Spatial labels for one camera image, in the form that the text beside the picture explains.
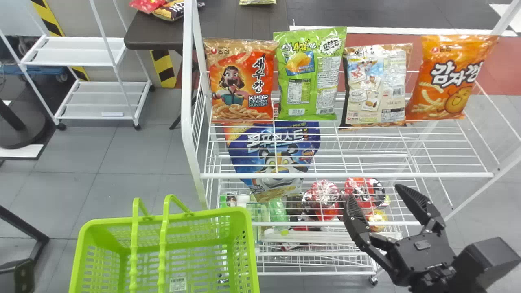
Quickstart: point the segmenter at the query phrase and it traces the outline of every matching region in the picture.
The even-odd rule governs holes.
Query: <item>robotic arm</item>
[[[486,292],[521,262],[500,237],[471,244],[456,256],[446,237],[445,221],[428,197],[401,184],[394,187],[423,225],[418,235],[396,240],[372,232],[353,196],[346,200],[343,219],[356,246],[369,254],[395,285],[410,286],[412,293]]]

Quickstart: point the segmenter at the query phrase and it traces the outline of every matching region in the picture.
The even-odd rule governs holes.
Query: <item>basket handle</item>
[[[132,201],[132,231],[130,233],[130,293],[135,293],[137,290],[137,275],[138,275],[138,222],[139,210],[143,213],[144,220],[151,220],[152,217],[145,208],[145,204],[141,198],[134,198]]]
[[[157,279],[157,292],[165,292],[165,273],[166,273],[166,230],[168,228],[168,216],[170,215],[170,202],[174,202],[184,212],[185,216],[193,216],[193,212],[187,208],[175,195],[169,194],[163,202],[163,223],[161,224],[161,234],[159,235],[159,278]]]

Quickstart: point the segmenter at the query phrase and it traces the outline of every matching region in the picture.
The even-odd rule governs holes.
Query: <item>orange snack bag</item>
[[[212,120],[273,119],[271,90],[278,42],[204,39]]]
[[[496,35],[424,35],[423,63],[405,108],[411,120],[463,119],[474,81]]]

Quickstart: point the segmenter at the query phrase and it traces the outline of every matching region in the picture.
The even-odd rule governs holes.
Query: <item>blue snack bag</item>
[[[228,153],[237,173],[287,174],[308,171],[313,156],[320,147],[318,122],[274,123],[224,124]],[[299,194],[304,181],[303,178],[241,180],[249,186],[257,202]]]

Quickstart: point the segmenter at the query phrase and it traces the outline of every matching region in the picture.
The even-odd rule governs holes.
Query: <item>nutrition label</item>
[[[310,79],[290,79],[288,84],[288,99],[290,105],[309,104],[311,100]]]
[[[334,107],[334,100],[337,96],[337,88],[332,89],[322,89],[318,91],[317,95],[317,110],[330,108],[330,112],[320,112],[317,111],[317,114],[326,114],[332,113]]]
[[[402,121],[405,118],[405,108],[385,109],[382,110],[382,123],[393,123]]]
[[[340,60],[340,56],[318,58],[317,88],[336,88],[338,86]]]

